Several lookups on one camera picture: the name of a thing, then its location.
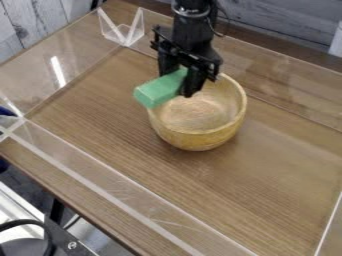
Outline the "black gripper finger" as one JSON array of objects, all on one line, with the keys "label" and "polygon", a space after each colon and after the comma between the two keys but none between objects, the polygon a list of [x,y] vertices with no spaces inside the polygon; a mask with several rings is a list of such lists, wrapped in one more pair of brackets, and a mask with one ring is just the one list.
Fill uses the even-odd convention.
[{"label": "black gripper finger", "polygon": [[158,52],[159,75],[164,76],[179,69],[179,63],[175,56],[164,51]]},{"label": "black gripper finger", "polygon": [[182,82],[180,95],[190,98],[198,91],[202,90],[206,79],[206,72],[196,66],[191,66]]}]

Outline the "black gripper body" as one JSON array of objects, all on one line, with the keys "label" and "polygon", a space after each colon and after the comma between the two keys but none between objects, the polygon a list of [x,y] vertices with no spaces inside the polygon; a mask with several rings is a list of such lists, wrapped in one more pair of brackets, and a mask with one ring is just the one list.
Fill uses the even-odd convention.
[{"label": "black gripper body", "polygon": [[196,66],[207,79],[216,80],[223,59],[212,48],[216,8],[206,8],[200,13],[190,9],[175,10],[172,26],[155,25],[151,48],[176,57],[179,66]]}]

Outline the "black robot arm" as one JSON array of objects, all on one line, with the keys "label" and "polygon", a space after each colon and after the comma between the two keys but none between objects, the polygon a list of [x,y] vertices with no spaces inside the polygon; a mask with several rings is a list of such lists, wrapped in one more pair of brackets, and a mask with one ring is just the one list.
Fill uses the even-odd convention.
[{"label": "black robot arm", "polygon": [[223,58],[212,47],[216,0],[172,0],[172,26],[155,25],[151,48],[158,52],[159,75],[187,68],[178,94],[190,98],[207,80],[216,81]]}]

